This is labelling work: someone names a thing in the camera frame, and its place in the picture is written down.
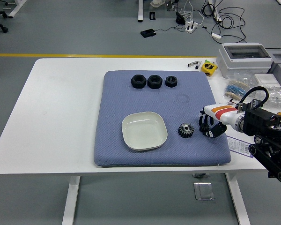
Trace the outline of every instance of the metal floor plate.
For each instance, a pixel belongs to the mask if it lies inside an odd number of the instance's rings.
[[[214,200],[211,183],[194,183],[197,200]]]

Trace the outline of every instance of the white square dish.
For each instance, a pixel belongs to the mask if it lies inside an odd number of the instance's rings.
[[[155,112],[140,112],[126,116],[122,122],[125,143],[136,151],[160,147],[168,137],[162,117]]]

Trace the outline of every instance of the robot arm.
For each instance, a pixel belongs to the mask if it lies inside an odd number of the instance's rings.
[[[244,104],[244,99],[256,90],[263,90],[263,101],[252,100]],[[249,152],[269,171],[268,177],[275,177],[281,182],[281,116],[261,109],[267,101],[268,92],[263,87],[255,87],[247,92],[238,104],[220,103],[207,105],[200,111],[200,132],[207,137],[216,138],[230,125],[238,132],[254,136],[254,144]],[[218,124],[210,128],[214,120]]]

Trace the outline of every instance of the chair wheel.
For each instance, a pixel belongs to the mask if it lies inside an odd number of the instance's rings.
[[[7,32],[8,32],[8,28],[7,28],[7,27],[2,27],[1,29],[2,29],[2,31],[3,31],[4,33],[7,33]]]

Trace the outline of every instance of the shoe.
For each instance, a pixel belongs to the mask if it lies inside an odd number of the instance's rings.
[[[150,5],[154,8],[158,8],[165,3],[165,0],[153,0],[150,2]]]

